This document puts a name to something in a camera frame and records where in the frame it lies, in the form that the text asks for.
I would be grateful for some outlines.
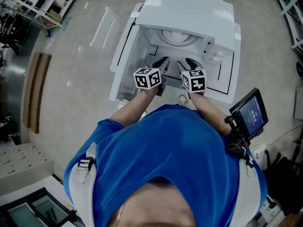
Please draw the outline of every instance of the shoulder strap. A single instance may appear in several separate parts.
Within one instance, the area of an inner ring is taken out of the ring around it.
[[[256,169],[247,160],[239,160],[239,189],[231,227],[246,226],[256,215],[261,201],[261,190]]]
[[[97,145],[95,142],[86,151],[86,159],[75,164],[69,178],[71,198],[83,223],[87,227],[94,227],[93,189],[97,175],[95,159]]]

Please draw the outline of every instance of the window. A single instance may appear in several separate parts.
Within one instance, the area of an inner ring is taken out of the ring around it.
[[[0,207],[0,226],[60,227],[70,222],[85,227],[75,211],[70,211],[45,188]]]

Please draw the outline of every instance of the small monitor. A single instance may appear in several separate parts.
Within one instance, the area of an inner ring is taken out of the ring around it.
[[[230,109],[240,131],[252,139],[263,130],[268,122],[260,91],[254,88],[241,101]]]

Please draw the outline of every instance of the cable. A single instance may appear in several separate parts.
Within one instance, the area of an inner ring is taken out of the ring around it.
[[[282,135],[282,136],[279,137],[277,140],[275,140],[274,142],[272,142],[271,144],[269,144],[268,146],[266,146],[266,147],[265,147],[265,150],[267,150],[268,147],[270,147],[271,145],[275,144],[278,140],[280,140],[282,137],[284,137],[285,135],[287,135],[287,134],[290,133],[291,131],[294,131],[294,130],[300,128],[300,127],[302,127],[302,125],[297,126],[297,127],[293,128],[293,129],[287,131],[284,135]],[[258,158],[256,159],[256,162],[257,162],[258,164],[259,164],[260,160],[262,159],[262,157],[263,157],[263,155],[264,155],[264,153],[265,153],[265,150],[262,152],[261,156],[258,157]]]
[[[271,144],[269,144],[265,149],[267,149],[267,148],[270,147],[271,145],[275,144],[278,140],[280,140],[282,137],[284,137],[285,135],[287,135],[287,134],[290,133],[291,131],[294,131],[294,130],[300,128],[300,127],[302,127],[302,125],[297,126],[297,127],[293,128],[293,129],[287,131],[284,135],[282,135],[282,136],[279,137],[277,140],[275,140],[274,142],[272,142]]]

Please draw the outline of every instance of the metal shelving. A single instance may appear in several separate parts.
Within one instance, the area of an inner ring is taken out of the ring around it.
[[[62,18],[73,2],[73,0],[67,0],[65,6],[56,14],[54,11],[50,12],[51,6],[54,5],[55,1],[56,0],[45,0],[40,8],[36,7],[39,0],[33,2],[27,0],[0,0],[0,3],[6,11],[20,14],[30,19],[42,29],[48,30],[52,27],[63,27],[65,22]]]
[[[303,13],[301,9],[297,6],[298,0],[289,0],[289,3],[286,4],[283,0],[278,0],[281,7],[282,12],[281,15],[286,17],[286,20],[289,24],[290,31],[292,34],[292,38],[294,41],[294,44],[292,45],[292,49],[296,49],[300,54],[303,55]],[[288,11],[294,7],[294,10],[296,11],[298,18],[300,20],[300,23],[298,23],[289,13]]]

